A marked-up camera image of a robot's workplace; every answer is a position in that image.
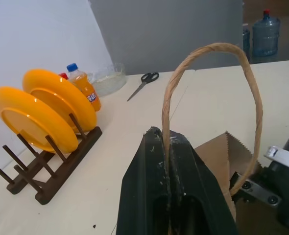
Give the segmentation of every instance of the screw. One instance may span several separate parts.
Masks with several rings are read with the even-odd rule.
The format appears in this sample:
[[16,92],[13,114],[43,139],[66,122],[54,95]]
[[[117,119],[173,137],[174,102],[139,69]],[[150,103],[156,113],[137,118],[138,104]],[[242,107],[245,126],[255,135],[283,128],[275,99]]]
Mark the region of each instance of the screw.
[[269,196],[267,202],[271,205],[275,205],[278,202],[278,199],[275,196]]
[[250,189],[251,188],[251,183],[248,182],[248,181],[244,182],[244,184],[242,185],[242,188],[243,189]]

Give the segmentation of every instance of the paper bag handle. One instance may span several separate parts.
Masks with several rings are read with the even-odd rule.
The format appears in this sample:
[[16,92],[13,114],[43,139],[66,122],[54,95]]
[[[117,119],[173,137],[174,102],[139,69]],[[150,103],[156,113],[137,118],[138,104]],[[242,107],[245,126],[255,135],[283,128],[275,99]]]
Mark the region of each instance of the paper bag handle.
[[169,130],[169,107],[170,107],[170,99],[171,96],[177,87],[180,78],[182,77],[185,70],[188,66],[200,55],[206,54],[211,51],[220,51],[220,52],[229,52],[238,57],[238,60],[241,64],[244,76],[249,84],[251,92],[253,94],[254,102],[256,104],[256,134],[254,140],[254,151],[253,157],[250,161],[250,164],[244,173],[244,175],[236,182],[236,184],[230,189],[231,195],[234,195],[243,183],[246,181],[248,176],[251,174],[252,170],[254,169],[255,163],[259,156],[259,149],[260,149],[260,139],[261,139],[261,131],[262,131],[262,101],[259,93],[259,89],[257,86],[256,79],[252,73],[250,64],[248,59],[239,47],[234,46],[229,43],[213,43],[205,47],[200,47],[197,50],[193,51],[188,57],[177,67],[174,71],[172,77],[169,80],[169,83],[166,87],[165,94],[164,94],[164,102],[163,102],[163,109],[162,109],[162,132],[163,132],[163,141],[164,147],[166,152],[166,168],[167,171],[169,170],[169,139],[170,139],[170,130]]

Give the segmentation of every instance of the brown paper bag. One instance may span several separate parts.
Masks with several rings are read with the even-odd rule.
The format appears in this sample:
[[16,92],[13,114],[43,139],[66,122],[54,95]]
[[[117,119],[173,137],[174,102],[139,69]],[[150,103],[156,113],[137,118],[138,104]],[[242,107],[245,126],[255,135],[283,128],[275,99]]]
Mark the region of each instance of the brown paper bag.
[[244,174],[252,159],[252,154],[228,132],[195,148],[195,151],[215,175],[229,210],[236,220],[236,208],[229,191],[230,178],[235,171]]

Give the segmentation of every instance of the bottle label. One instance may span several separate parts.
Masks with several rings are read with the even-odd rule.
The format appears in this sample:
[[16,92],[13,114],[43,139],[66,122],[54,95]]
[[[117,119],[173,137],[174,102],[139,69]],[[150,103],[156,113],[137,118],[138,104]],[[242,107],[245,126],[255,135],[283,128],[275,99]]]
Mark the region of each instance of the bottle label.
[[95,93],[91,93],[90,95],[87,96],[87,99],[90,101],[90,102],[93,102],[96,100],[96,94]]

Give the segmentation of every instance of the wooden dish rack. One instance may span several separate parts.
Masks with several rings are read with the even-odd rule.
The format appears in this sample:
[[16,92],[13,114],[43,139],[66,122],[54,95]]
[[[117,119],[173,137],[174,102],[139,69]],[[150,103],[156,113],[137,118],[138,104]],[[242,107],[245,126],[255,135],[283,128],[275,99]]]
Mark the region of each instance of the wooden dish rack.
[[[25,165],[10,149],[4,145],[3,149],[17,162],[18,165],[14,166],[14,169],[18,172],[18,176],[15,179],[11,179],[3,170],[0,169],[0,175],[8,182],[6,187],[12,194],[19,193],[27,184],[30,184],[36,191],[35,198],[42,204],[47,204],[54,195],[58,192],[61,186],[65,183],[71,173],[75,170],[81,160],[86,156],[88,151],[92,148],[95,142],[102,135],[102,131],[99,127],[95,127],[88,134],[85,134],[80,127],[78,121],[73,114],[69,114],[73,123],[80,132],[80,135],[76,135],[78,139],[82,141],[79,143],[77,149],[72,152],[67,158],[63,155],[60,149],[56,146],[53,139],[47,135],[46,139],[49,144],[53,147],[56,154],[62,159],[63,163],[54,172],[48,165],[50,159],[55,153],[42,151],[41,153],[36,152],[31,145],[18,134],[17,137],[23,142],[23,144],[31,151],[35,156],[35,159],[29,164]],[[46,182],[34,180],[33,178],[37,173],[45,168],[51,177]]]

